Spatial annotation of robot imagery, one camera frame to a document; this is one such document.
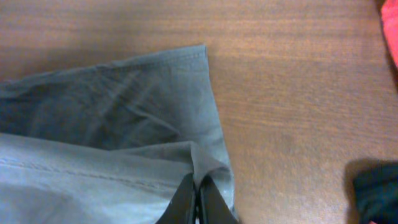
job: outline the brown table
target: brown table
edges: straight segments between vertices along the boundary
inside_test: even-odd
[[[372,0],[3,0],[0,76],[205,43],[244,223],[355,223],[350,178],[398,159]]]

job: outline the garment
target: garment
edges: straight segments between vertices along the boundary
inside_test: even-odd
[[[190,172],[233,210],[204,45],[0,84],[2,223],[154,223]]]
[[[398,0],[386,0],[381,9],[384,36],[398,67]]]
[[[361,224],[398,223],[398,164],[380,166],[354,179]]]

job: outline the cloth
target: cloth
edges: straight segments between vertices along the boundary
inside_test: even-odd
[[[384,36],[398,67],[398,0],[387,0],[381,9]]]
[[[354,179],[361,224],[398,223],[398,164],[381,166]]]
[[[191,172],[233,210],[204,45],[0,84],[1,223],[155,223]]]

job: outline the wooden surface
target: wooden surface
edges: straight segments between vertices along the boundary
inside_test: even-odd
[[[370,0],[1,0],[1,79],[205,43],[244,223],[356,223],[398,159],[397,72]]]

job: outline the blue-gray fabric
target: blue-gray fabric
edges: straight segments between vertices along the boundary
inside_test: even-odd
[[[1,223],[155,223],[233,173],[204,45],[0,84]]]

